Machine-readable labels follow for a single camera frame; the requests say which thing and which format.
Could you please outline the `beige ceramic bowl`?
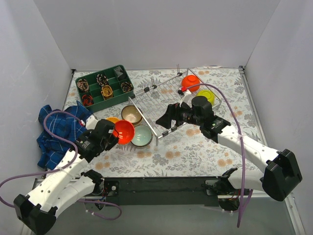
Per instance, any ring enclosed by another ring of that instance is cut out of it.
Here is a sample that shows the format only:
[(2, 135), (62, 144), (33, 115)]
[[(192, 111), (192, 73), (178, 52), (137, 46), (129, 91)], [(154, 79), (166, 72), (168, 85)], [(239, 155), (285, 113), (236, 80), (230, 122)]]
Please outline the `beige ceramic bowl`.
[(129, 114), (123, 117), (123, 120), (130, 122), (134, 127), (136, 127), (141, 123), (142, 116), (135, 116), (135, 115)]

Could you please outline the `yellow bowl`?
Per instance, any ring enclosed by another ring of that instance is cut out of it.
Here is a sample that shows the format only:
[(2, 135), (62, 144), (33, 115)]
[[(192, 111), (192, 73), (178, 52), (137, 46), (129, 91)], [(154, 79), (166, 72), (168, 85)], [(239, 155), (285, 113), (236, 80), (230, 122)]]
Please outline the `yellow bowl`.
[(108, 117), (108, 118), (106, 118), (106, 120), (108, 120), (112, 123), (117, 123), (118, 121), (120, 121), (120, 119), (117, 117)]

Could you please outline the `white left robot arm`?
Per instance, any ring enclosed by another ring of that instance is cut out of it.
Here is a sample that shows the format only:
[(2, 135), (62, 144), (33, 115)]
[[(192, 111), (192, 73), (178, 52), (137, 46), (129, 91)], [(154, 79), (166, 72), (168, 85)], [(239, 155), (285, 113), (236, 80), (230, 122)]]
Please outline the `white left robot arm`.
[(78, 149), (66, 152), (55, 167), (55, 173), (48, 174), (27, 195), (19, 194), (14, 199), (18, 219), (34, 234), (46, 234), (57, 217), (85, 195), (102, 194), (104, 177), (94, 170), (83, 172), (74, 183), (71, 180), (100, 153), (111, 150), (118, 143), (114, 128), (115, 124), (108, 120), (95, 121), (95, 128), (85, 131), (75, 141)]

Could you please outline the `lime green bowl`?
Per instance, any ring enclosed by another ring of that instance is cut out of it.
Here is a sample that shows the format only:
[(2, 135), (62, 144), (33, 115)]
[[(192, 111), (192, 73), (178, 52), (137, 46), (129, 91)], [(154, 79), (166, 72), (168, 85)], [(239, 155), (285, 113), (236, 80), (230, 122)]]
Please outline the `lime green bowl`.
[(211, 103), (211, 105), (213, 106), (215, 103), (215, 95), (212, 91), (210, 90), (201, 90), (197, 93), (197, 96), (203, 96), (206, 97), (208, 102)]

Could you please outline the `black patterned bowl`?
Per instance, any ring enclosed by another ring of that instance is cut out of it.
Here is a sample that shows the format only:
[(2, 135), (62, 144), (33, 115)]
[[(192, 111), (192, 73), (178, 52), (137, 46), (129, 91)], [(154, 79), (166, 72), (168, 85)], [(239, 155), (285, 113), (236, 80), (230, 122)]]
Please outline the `black patterned bowl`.
[(142, 115), (134, 105), (125, 106), (121, 111), (121, 117), (133, 126), (139, 125), (142, 121)]

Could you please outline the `pale green bowl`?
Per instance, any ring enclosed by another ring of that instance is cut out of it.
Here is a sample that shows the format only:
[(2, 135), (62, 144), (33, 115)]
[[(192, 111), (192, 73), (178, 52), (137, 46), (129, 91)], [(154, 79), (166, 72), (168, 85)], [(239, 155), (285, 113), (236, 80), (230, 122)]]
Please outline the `pale green bowl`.
[(131, 144), (135, 147), (146, 147), (153, 140), (153, 134), (151, 129), (146, 125), (138, 125), (134, 128), (134, 137), (131, 140)]

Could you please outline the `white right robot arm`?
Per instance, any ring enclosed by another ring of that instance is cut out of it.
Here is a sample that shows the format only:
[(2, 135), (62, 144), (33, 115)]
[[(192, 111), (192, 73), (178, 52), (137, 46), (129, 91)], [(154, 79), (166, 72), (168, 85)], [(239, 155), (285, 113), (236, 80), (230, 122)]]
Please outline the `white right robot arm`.
[(203, 96), (193, 98), (191, 104), (169, 104), (156, 124), (166, 129), (172, 127), (172, 121), (176, 127), (184, 123), (197, 125), (206, 138), (239, 154), (244, 153), (245, 159), (259, 169), (248, 173), (231, 168), (212, 189), (229, 195), (238, 189), (255, 189), (264, 191), (276, 201), (283, 201), (302, 181), (303, 177), (292, 151), (278, 151), (239, 134), (239, 130), (230, 122), (214, 114), (211, 103)]

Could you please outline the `orange bowl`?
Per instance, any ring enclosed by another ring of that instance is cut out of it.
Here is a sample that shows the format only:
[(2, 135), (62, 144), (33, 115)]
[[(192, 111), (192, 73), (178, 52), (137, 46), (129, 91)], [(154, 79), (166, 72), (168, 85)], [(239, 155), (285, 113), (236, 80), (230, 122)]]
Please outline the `orange bowl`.
[[(183, 80), (181, 82), (181, 86), (188, 88), (190, 86), (197, 85), (199, 83), (200, 83), (200, 80), (199, 80), (199, 78), (197, 76), (195, 76), (195, 75), (188, 75), (188, 76), (183, 78)], [(190, 90), (190, 92), (195, 92), (199, 88), (200, 88), (200, 86), (195, 86), (195, 87), (190, 88), (189, 90)]]
[(118, 144), (128, 144), (134, 138), (134, 126), (126, 120), (114, 124), (113, 135), (118, 138)]

